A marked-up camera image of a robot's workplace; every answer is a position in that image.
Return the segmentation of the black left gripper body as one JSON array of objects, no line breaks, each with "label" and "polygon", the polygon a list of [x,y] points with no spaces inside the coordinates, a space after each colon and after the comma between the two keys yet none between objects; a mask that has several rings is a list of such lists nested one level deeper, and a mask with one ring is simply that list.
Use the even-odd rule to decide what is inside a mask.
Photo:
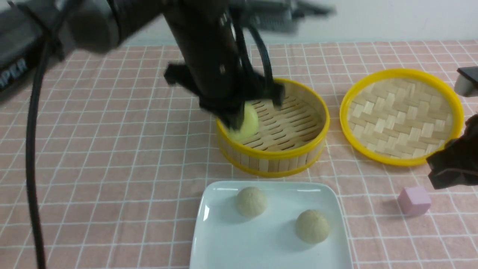
[{"label": "black left gripper body", "polygon": [[[251,33],[260,52],[264,73],[254,70],[246,51],[242,29]],[[173,25],[173,35],[184,58],[169,64],[164,73],[168,84],[178,84],[196,95],[200,107],[215,115],[222,107],[270,100],[280,108],[284,85],[273,80],[269,53],[258,30],[235,23],[237,37],[229,26]]]}]

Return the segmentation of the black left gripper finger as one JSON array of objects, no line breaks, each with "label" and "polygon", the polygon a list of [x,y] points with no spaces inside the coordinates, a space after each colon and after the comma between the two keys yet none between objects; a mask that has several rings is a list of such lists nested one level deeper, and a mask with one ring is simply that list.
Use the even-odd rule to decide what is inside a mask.
[{"label": "black left gripper finger", "polygon": [[225,128],[234,131],[239,130],[244,123],[245,107],[222,107],[215,111],[215,116],[219,118]]}]

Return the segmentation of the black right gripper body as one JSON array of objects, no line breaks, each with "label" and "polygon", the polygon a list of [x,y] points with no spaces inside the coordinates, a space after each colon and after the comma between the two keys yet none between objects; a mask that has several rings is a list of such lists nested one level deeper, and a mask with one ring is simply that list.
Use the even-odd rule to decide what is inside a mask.
[{"label": "black right gripper body", "polygon": [[462,136],[427,157],[428,178],[435,190],[478,185],[478,115],[465,122]]}]

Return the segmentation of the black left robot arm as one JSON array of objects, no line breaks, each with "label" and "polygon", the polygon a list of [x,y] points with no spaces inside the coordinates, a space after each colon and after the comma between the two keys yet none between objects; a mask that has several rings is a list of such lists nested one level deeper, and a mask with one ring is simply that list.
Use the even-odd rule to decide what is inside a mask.
[{"label": "black left robot arm", "polygon": [[75,49],[106,54],[158,17],[164,17],[184,58],[164,78],[196,95],[200,107],[232,129],[243,123],[246,102],[281,107],[285,87],[273,80],[268,52],[255,71],[242,29],[258,31],[246,12],[227,0],[28,0],[1,12],[1,103]]}]

